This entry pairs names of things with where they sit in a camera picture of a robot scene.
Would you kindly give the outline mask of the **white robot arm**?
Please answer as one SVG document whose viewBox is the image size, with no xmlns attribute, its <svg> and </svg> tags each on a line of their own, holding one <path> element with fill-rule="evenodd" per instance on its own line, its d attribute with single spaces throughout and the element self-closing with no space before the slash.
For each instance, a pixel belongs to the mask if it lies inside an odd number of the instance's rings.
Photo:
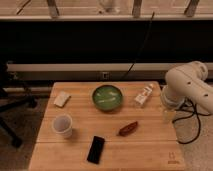
<svg viewBox="0 0 213 171">
<path fill-rule="evenodd" d="M 193 61 L 170 69 L 161 91 L 162 104 L 168 109 L 179 108 L 186 98 L 213 114 L 213 87 L 205 83 L 207 66 Z"/>
</svg>

